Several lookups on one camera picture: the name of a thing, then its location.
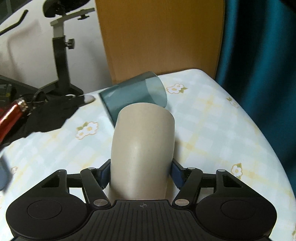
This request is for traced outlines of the beige plastic cup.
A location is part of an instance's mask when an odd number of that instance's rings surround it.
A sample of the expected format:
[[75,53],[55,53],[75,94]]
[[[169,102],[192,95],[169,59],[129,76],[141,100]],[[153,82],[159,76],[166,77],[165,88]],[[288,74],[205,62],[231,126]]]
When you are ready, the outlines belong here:
[[175,147],[175,119],[163,107],[135,103],[117,118],[111,146],[112,201],[164,199]]

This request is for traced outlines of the transparent teal plastic cup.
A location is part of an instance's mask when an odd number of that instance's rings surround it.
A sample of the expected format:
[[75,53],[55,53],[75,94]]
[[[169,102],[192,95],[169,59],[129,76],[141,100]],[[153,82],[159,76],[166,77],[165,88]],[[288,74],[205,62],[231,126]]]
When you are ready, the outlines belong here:
[[149,71],[109,87],[99,94],[113,125],[119,112],[134,103],[152,103],[161,107],[167,105],[165,87],[159,77]]

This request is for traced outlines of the blue plastic cup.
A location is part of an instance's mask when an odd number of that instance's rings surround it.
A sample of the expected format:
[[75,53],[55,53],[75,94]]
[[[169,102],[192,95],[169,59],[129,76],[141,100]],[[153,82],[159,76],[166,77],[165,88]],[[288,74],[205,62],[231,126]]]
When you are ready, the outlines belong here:
[[0,159],[0,190],[5,191],[11,181],[11,171],[5,157]]

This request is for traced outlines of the floral light blue tablecloth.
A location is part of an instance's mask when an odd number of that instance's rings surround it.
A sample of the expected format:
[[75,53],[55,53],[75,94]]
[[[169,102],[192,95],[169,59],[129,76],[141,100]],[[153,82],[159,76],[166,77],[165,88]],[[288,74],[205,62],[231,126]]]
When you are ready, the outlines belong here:
[[98,92],[62,128],[32,133],[1,151],[11,172],[1,192],[1,240],[13,235],[8,206],[59,169],[69,174],[98,168],[111,159],[134,168],[133,180],[166,172],[168,159],[205,173],[223,169],[269,200],[277,212],[272,240],[295,240],[295,195],[287,175],[262,131],[244,109],[206,73],[190,69],[160,76],[167,105],[124,109],[113,125]]

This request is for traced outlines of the black cloth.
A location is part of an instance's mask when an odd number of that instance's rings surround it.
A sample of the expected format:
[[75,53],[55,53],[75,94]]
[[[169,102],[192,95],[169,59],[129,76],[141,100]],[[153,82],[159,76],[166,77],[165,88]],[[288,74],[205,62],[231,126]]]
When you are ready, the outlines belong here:
[[94,100],[93,96],[62,96],[34,109],[30,115],[22,117],[16,122],[8,134],[4,137],[1,145],[9,145],[10,143],[26,138],[32,133],[46,133],[57,130],[63,126],[65,121],[69,119],[79,109]]

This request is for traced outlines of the red metal thermos bottle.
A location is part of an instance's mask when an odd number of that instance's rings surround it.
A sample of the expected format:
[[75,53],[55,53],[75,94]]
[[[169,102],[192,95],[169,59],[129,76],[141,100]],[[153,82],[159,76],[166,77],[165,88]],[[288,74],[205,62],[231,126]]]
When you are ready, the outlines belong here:
[[14,100],[11,105],[1,114],[1,143],[16,122],[29,109],[25,99],[20,97]]

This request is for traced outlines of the teal blue curtain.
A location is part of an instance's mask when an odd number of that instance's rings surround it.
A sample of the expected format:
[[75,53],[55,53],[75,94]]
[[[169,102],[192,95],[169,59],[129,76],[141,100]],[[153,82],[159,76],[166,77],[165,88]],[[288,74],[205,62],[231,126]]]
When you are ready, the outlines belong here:
[[295,1],[226,1],[216,81],[248,113],[295,185]]

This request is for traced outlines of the wooden door panel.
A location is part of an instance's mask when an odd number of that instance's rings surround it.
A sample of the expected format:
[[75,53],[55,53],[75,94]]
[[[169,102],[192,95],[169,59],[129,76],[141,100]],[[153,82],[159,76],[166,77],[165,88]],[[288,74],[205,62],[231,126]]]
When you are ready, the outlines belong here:
[[147,71],[215,77],[224,0],[97,1],[96,8],[113,84]]

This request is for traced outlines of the black exercise bike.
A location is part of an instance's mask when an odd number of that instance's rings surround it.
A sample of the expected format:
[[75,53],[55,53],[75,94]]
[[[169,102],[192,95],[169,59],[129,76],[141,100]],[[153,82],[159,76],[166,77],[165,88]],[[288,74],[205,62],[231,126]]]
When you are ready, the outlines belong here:
[[20,95],[81,95],[73,85],[67,52],[75,40],[66,38],[95,11],[91,1],[1,1],[1,83],[15,86]]

